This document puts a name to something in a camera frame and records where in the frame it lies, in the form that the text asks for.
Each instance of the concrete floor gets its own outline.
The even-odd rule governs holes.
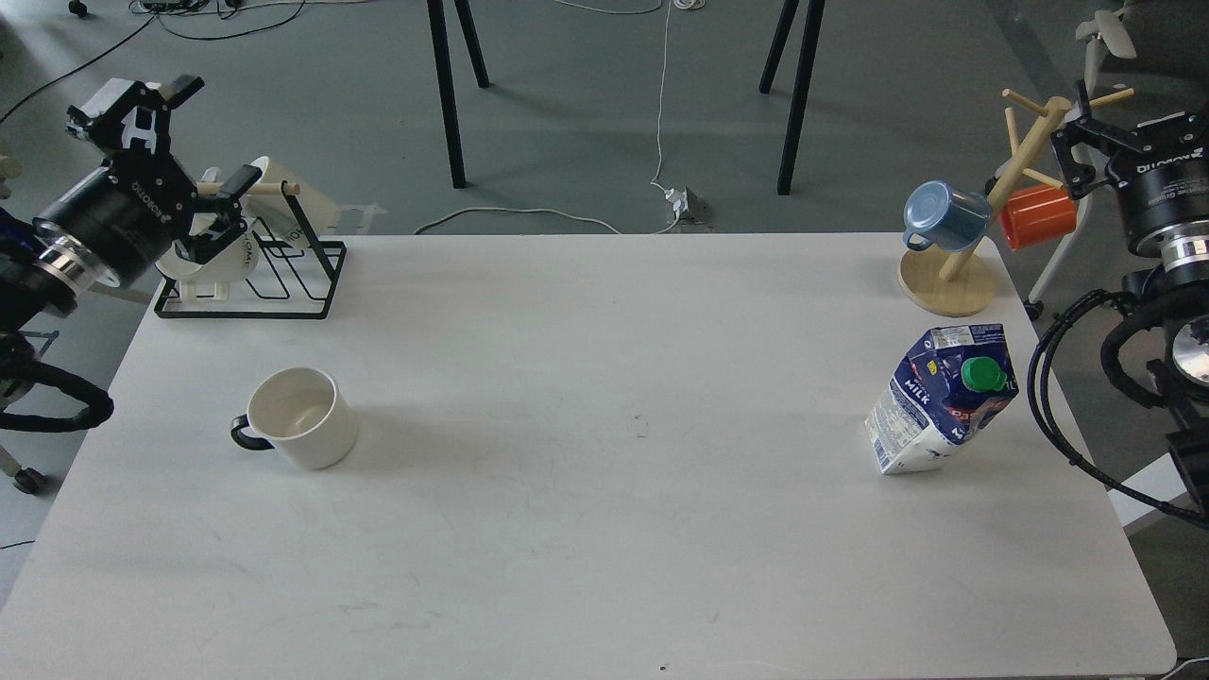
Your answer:
[[[652,5],[597,2],[615,10]],[[791,196],[777,196],[775,183],[800,29],[793,31],[774,92],[760,96],[756,85],[780,2],[710,0],[698,12],[673,10],[660,181],[688,185],[710,203],[711,223],[692,227],[698,231],[901,230],[903,201],[918,184],[944,178],[980,189],[1006,159],[1000,90],[1039,100],[1071,96],[1083,54],[1074,28],[1112,5],[831,4]],[[7,109],[144,21],[120,1],[93,0],[91,10],[93,16],[81,22],[65,2],[0,0],[0,106]],[[179,33],[221,35],[282,21],[293,11],[270,7],[229,21],[208,13],[163,23]],[[450,36],[468,189],[450,185],[424,5],[380,0],[311,5],[288,25],[229,41],[189,41],[152,23],[0,126],[0,137],[24,165],[24,174],[10,181],[15,196],[4,207],[31,217],[96,167],[99,155],[62,132],[69,104],[82,104],[109,77],[166,81],[191,73],[207,86],[174,114],[173,150],[195,177],[209,166],[230,173],[267,154],[340,204],[376,206],[368,221],[374,234],[410,234],[469,206],[551,207],[625,232],[661,230],[667,204],[648,180],[658,161],[665,10],[606,16],[548,0],[480,0],[474,12],[490,90],[474,87],[456,27]],[[1117,80],[1140,94],[1106,111],[1115,122],[1196,109],[1204,98],[1199,88],[1165,77],[1105,76],[1104,83]],[[1028,116],[1020,120],[1028,125]],[[1126,252],[1111,196],[1097,196],[1076,253],[1045,295],[1051,310],[1091,288],[1116,288],[1122,273],[1152,266]],[[342,229],[359,230],[366,225],[361,219],[361,212],[346,211]],[[464,215],[436,229],[600,230],[553,215],[503,214]],[[1052,249],[1002,248],[1022,294]],[[150,290],[154,283],[145,277],[138,287]],[[33,329],[60,332],[48,362],[105,384],[140,316],[129,302],[88,295],[70,318],[42,318]],[[1109,387],[1095,357],[1111,315],[1087,323],[1071,335],[1057,370],[1092,454],[1109,472],[1127,476],[1162,453],[1162,434],[1172,425],[1164,414],[1144,413]],[[1146,341],[1139,345],[1136,358],[1157,351]],[[1030,350],[1014,348],[1017,362],[1023,364]],[[57,407],[66,408],[53,394],[35,393],[15,410]],[[1013,408],[1026,408],[1023,397]],[[80,440],[4,436],[18,459],[56,477],[66,474]],[[36,537],[52,501],[53,495],[0,489],[0,544]],[[1209,535],[1167,520],[1133,544],[1180,656],[1209,653]],[[27,551],[0,553],[0,603]]]

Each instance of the black table leg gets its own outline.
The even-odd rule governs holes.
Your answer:
[[[482,48],[479,47],[479,31],[474,29],[474,17],[470,15],[469,0],[453,0],[457,10],[457,21],[462,24],[462,35],[465,38],[465,47],[470,51],[470,65],[474,67],[474,80],[479,87],[491,87],[487,80],[487,67],[482,63]]]
[[[798,0],[785,0],[785,5],[781,5],[781,18],[776,22],[776,33],[773,35],[773,46],[768,51],[768,60],[764,62],[764,76],[759,80],[760,94],[768,94],[773,88],[776,67],[781,63],[781,52],[785,51],[785,41],[789,38],[789,28],[797,13]]]
[[[806,96],[810,93],[810,76],[815,70],[815,50],[823,23],[825,0],[810,0],[806,6],[806,28],[802,38],[802,54],[798,57],[798,77],[793,81],[793,99],[789,102],[789,126],[785,131],[785,150],[781,152],[781,172],[776,178],[776,192],[789,195],[793,184],[793,166],[798,160],[798,143],[802,140],[802,122],[806,114]]]
[[[453,75],[450,67],[450,41],[445,31],[444,0],[428,0],[428,28],[433,33],[433,57],[436,59],[436,87],[441,94],[441,117],[445,119],[445,145],[450,152],[450,175],[453,189],[465,189],[465,166],[462,163],[462,133],[457,126],[457,102],[453,98]]]

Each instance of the white cup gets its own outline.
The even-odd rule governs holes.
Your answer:
[[[231,295],[231,282],[248,278],[259,261],[260,246],[248,231],[204,265],[191,263],[169,248],[155,266],[160,273],[177,281],[183,300],[225,302]],[[198,293],[198,284],[213,287],[212,294],[202,296],[204,293]]]
[[[320,235],[336,226],[340,213],[336,202],[299,179],[297,174],[282,166],[279,161],[268,156],[261,156],[248,165],[260,168],[261,175],[258,184],[280,185],[282,181],[290,181],[299,185],[299,206],[302,207],[302,212],[306,214],[307,221],[311,223],[311,227],[314,229],[316,235]],[[282,197],[280,192],[248,194],[244,197],[244,203],[247,203],[248,209],[253,214],[260,215],[265,220],[268,230],[278,241],[284,241],[291,248],[299,249],[310,246],[306,241],[306,235],[302,232],[302,227],[294,219],[294,213],[290,212],[290,207],[285,203],[285,198]]]
[[[251,427],[264,438],[243,432]],[[277,449],[302,469],[340,462],[357,442],[357,414],[336,381],[313,368],[288,368],[265,379],[248,411],[231,421],[231,438],[244,449]]]

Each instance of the orange mug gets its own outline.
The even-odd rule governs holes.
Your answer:
[[[1013,250],[1075,231],[1075,201],[1065,189],[1039,185],[1012,194],[999,214]]]

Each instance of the round wooden base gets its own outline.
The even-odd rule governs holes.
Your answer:
[[[898,284],[916,305],[947,317],[976,315],[995,296],[995,275],[978,255],[953,281],[941,278],[950,253],[939,248],[907,250],[898,263]]]

